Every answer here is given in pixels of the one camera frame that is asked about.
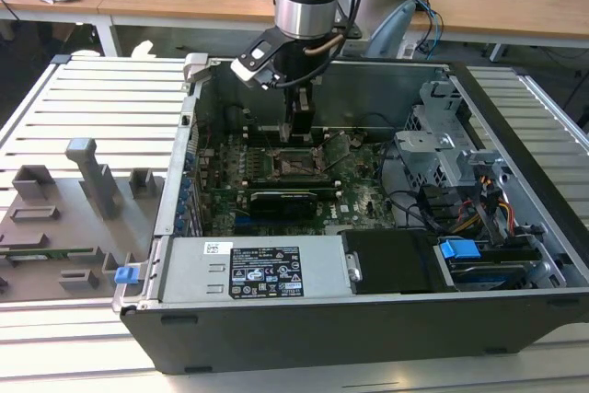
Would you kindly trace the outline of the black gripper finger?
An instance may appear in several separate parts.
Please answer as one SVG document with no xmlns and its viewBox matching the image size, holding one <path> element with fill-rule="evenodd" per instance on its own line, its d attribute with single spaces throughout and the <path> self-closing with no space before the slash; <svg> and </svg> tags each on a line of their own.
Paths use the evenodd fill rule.
<svg viewBox="0 0 589 393">
<path fill-rule="evenodd" d="M 313 85 L 291 87 L 285 91 L 285 130 L 289 142 L 303 142 L 310 137 L 316 106 Z"/>
</svg>

